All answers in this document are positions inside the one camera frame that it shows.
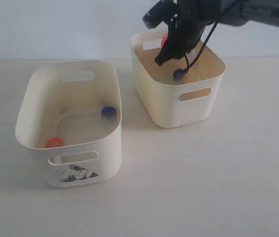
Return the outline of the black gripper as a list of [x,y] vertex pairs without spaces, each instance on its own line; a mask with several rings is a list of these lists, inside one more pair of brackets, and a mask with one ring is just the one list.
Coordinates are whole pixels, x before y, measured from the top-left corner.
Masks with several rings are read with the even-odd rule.
[[155,57],[155,63],[180,60],[186,56],[185,49],[194,49],[205,27],[217,21],[221,15],[220,0],[178,0],[175,25],[170,28],[164,47]]

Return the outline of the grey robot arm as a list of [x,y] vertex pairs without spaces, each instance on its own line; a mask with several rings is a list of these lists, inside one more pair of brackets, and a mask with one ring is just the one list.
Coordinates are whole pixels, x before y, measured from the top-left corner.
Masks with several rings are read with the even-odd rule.
[[181,59],[200,41],[206,26],[242,26],[249,21],[279,27],[279,0],[160,0],[143,17],[147,28],[168,25],[168,37],[155,58],[159,66]]

